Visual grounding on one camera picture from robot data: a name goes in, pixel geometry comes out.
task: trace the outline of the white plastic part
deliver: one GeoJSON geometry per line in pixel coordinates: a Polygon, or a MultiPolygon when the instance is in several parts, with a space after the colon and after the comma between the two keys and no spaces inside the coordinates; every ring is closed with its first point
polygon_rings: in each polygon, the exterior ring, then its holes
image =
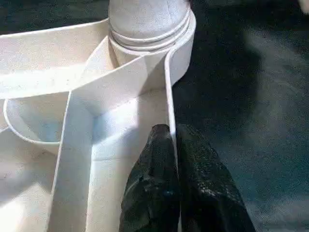
{"type": "MultiPolygon", "coordinates": [[[[151,127],[157,123],[169,124],[171,136],[176,141],[171,86],[184,75],[189,65],[196,28],[194,14],[190,11],[188,27],[184,34],[173,44],[156,52],[134,51],[121,46],[113,37],[109,37],[106,25],[107,20],[33,32],[32,35],[27,32],[17,37],[13,36],[12,44],[8,45],[17,46],[19,41],[22,42],[23,49],[26,47],[28,52],[38,52],[42,58],[42,65],[38,66],[35,66],[34,61],[30,66],[27,66],[26,62],[18,64],[17,52],[10,53],[8,49],[5,50],[12,59],[11,77],[15,81],[20,81],[21,79],[16,77],[21,74],[24,79],[21,82],[22,87],[18,88],[14,81],[10,82],[5,78],[8,77],[6,74],[0,75],[1,81],[5,83],[4,86],[0,86],[0,95],[11,98],[5,101],[4,113],[13,131],[4,129],[0,133],[0,143],[3,142],[4,152],[11,157],[23,156],[22,149],[14,139],[11,139],[14,137],[23,146],[28,146],[39,153],[43,153],[44,150],[58,153],[51,195],[49,191],[43,196],[39,194],[38,205],[33,204],[33,208],[31,202],[36,198],[37,188],[30,188],[25,196],[20,195],[21,201],[27,204],[34,217],[39,217],[37,227],[32,225],[36,220],[29,219],[29,214],[22,212],[21,217],[28,218],[28,221],[15,221],[13,232],[44,231],[42,226],[46,227],[48,232],[117,231],[120,202],[127,176],[146,144],[151,127]],[[72,48],[79,49],[82,57],[78,58],[82,60],[80,68],[76,70],[78,75],[70,79],[69,85],[64,87],[61,87],[61,84],[50,85],[46,81],[48,79],[46,75],[40,76],[38,82],[33,81],[31,74],[24,75],[27,72],[23,70],[23,65],[32,70],[37,68],[42,73],[46,73],[45,71],[49,69],[43,57],[44,52],[36,50],[37,46],[31,43],[28,36],[33,41],[38,41],[36,36],[39,35],[44,45],[52,46],[53,43],[44,42],[48,35],[50,41],[55,41],[58,36],[69,41],[70,31],[74,31],[75,38],[84,36],[86,39],[88,33],[91,41],[83,43],[92,45],[84,53],[81,49],[82,43],[76,42],[80,46],[78,48],[75,43],[67,44],[65,48],[67,52],[72,48]],[[97,38],[94,35],[99,35],[100,39],[93,41],[93,38],[97,38]],[[16,63],[19,69],[14,70],[13,63],[16,63]],[[66,90],[69,89],[71,91],[67,102],[66,90]],[[46,126],[54,122],[57,127],[46,126]],[[8,152],[14,151],[10,147],[11,144],[18,152],[8,152]]],[[[0,42],[6,40],[7,37],[0,37],[0,42]]],[[[63,47],[53,48],[58,51],[63,47]]],[[[57,62],[60,64],[65,58],[65,54],[61,54],[58,60],[58,55],[53,54],[51,49],[46,48],[46,51],[50,52],[47,54],[55,65],[57,62]]],[[[7,60],[1,62],[3,62],[1,65],[8,64],[7,60]]],[[[36,157],[43,157],[39,155],[29,159],[30,163],[32,160],[38,163],[38,166],[33,166],[33,169],[31,166],[30,169],[32,175],[37,178],[44,176],[44,172],[41,169],[37,170],[37,167],[54,170],[52,165],[55,164],[55,157],[52,158],[49,152],[44,154],[49,156],[46,158],[44,156],[41,161],[36,161],[36,157]]],[[[10,170],[4,169],[3,176],[9,172],[10,170]]],[[[0,230],[8,231],[1,224],[0,230]]]]}
{"type": "Polygon", "coordinates": [[[56,158],[16,136],[0,132],[0,230],[43,231],[51,204],[56,158]]]}
{"type": "Polygon", "coordinates": [[[4,117],[17,136],[57,155],[67,99],[67,92],[8,99],[4,117]]]}
{"type": "Polygon", "coordinates": [[[160,36],[147,39],[132,39],[122,36],[112,30],[112,36],[122,46],[135,51],[156,51],[170,47],[187,31],[190,20],[190,10],[188,8],[185,17],[171,31],[160,36]]]}
{"type": "Polygon", "coordinates": [[[307,0],[299,0],[300,8],[305,14],[309,14],[309,2],[307,0]]]}
{"type": "Polygon", "coordinates": [[[109,33],[108,19],[0,35],[0,99],[71,90],[109,33]]]}
{"type": "Polygon", "coordinates": [[[172,37],[185,24],[189,9],[187,0],[111,0],[111,30],[119,41],[131,45],[138,39],[160,41],[172,37]]]}
{"type": "Polygon", "coordinates": [[[71,92],[47,231],[118,230],[126,180],[151,127],[174,117],[164,66],[155,75],[146,60],[71,92]]]}

